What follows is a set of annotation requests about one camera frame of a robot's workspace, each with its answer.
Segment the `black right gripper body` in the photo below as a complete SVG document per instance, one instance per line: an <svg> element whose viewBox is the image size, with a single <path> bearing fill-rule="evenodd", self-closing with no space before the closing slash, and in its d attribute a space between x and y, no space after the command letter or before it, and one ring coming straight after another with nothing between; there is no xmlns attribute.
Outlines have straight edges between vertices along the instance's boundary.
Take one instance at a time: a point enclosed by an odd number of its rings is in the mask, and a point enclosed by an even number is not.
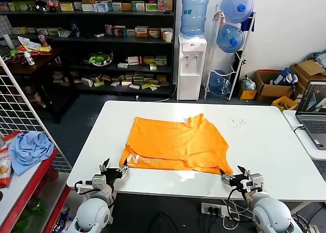
<svg viewBox="0 0 326 233"><path fill-rule="evenodd" d="M238 191L243 191L243 180L248 180L248 176L244 174L233 175L229 178L229 186L235 187Z"/></svg>

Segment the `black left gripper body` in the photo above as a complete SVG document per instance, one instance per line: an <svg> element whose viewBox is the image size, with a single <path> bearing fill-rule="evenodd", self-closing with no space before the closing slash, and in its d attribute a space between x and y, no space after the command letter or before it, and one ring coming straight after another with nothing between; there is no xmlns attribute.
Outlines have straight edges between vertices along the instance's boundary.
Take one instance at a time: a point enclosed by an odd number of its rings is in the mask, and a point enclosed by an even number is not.
<svg viewBox="0 0 326 233"><path fill-rule="evenodd" d="M118 171L117 168L109 168L106 171L101 171L101 175L105 176L106 184L114 190L115 180L121 179L123 174L121 171Z"/></svg>

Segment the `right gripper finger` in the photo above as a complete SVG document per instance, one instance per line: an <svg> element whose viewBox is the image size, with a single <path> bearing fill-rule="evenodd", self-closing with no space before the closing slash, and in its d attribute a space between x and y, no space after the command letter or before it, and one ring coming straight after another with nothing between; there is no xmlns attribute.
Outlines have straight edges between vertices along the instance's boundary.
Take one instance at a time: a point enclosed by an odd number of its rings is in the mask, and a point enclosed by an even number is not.
<svg viewBox="0 0 326 233"><path fill-rule="evenodd" d="M232 176L226 174L222 169L220 169L220 174L221 174L221 181L227 185L230 184L230 181L232 181Z"/></svg>
<svg viewBox="0 0 326 233"><path fill-rule="evenodd" d="M238 165L237 167L238 167L238 169L241 172L243 177L249 178L249 176L250 176L250 171L249 170L245 169L244 167L242 167L240 165Z"/></svg>

